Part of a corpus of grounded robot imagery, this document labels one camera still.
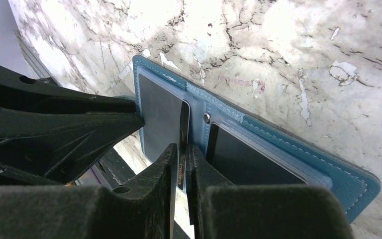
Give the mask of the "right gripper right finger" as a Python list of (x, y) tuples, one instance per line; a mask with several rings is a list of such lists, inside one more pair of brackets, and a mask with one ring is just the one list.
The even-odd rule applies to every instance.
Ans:
[(337, 198), (303, 184), (237, 186), (195, 144), (186, 148), (190, 224), (197, 239), (351, 239)]

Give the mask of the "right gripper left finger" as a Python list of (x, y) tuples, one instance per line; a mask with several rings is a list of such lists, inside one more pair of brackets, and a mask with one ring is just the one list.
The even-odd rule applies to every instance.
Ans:
[(170, 239), (177, 146), (114, 190), (0, 186), (0, 239)]

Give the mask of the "blue card holder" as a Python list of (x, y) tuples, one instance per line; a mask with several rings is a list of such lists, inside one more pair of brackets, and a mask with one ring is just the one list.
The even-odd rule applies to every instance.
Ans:
[(224, 98), (205, 90), (141, 55), (132, 58), (135, 101), (139, 115), (138, 74), (158, 76), (185, 92), (190, 106), (188, 142), (196, 144), (206, 159), (210, 127), (218, 125), (258, 153), (303, 180), (331, 190), (352, 222), (379, 194), (377, 176), (254, 117)]

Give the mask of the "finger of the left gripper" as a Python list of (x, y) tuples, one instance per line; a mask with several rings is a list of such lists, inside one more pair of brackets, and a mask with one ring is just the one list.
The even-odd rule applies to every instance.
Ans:
[(86, 94), (0, 66), (0, 109), (41, 114), (134, 113), (129, 99)]
[(134, 111), (40, 114), (0, 109), (0, 185), (72, 182), (143, 124)]

